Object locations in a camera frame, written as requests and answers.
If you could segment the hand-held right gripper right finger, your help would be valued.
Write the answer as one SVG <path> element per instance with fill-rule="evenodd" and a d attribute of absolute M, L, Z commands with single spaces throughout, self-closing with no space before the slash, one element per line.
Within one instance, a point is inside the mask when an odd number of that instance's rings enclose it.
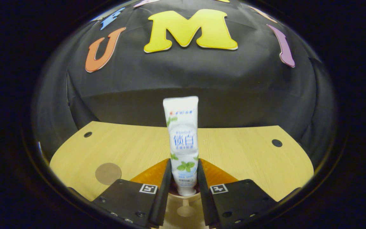
<path fill-rule="evenodd" d="M 239 181 L 201 158 L 197 180 L 204 220 L 209 228 L 256 227 L 278 204 L 253 180 Z"/>

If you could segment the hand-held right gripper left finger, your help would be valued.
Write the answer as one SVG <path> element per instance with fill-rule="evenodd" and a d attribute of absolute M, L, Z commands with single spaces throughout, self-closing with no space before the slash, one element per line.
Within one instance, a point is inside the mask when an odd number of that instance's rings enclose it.
<path fill-rule="evenodd" d="M 130 228 L 159 228 L 164 224 L 171 184 L 171 160 L 158 163 L 156 182 L 118 179 L 93 201 L 98 209 Z"/>

